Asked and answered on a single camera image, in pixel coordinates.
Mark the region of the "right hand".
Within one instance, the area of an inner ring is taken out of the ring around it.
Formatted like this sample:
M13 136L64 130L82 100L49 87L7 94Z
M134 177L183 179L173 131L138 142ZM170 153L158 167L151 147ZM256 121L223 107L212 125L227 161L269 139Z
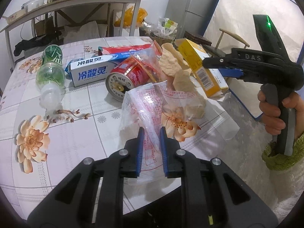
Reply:
M262 123L265 125L266 132L271 135L279 135L285 128L285 123L279 118L281 115L280 109L275 105L266 102L265 94L260 90L258 92L259 108L263 112ZM304 130L304 105L302 98L295 92L292 92L289 97L282 101L285 108L296 110L296 125L295 125L295 140L303 134Z

